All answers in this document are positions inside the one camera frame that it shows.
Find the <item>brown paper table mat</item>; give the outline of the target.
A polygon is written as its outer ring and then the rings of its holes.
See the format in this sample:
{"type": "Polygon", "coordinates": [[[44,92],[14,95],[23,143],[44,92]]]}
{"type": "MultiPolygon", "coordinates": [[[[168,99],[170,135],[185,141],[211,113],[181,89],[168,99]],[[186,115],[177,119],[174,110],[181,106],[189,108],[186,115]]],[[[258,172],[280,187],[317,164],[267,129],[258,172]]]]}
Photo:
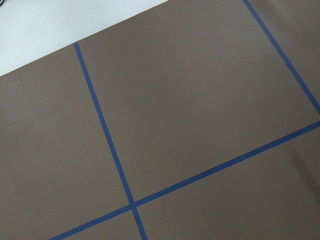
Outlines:
{"type": "Polygon", "coordinates": [[[319,1],[167,0],[2,75],[0,237],[319,239],[319,1]]]}

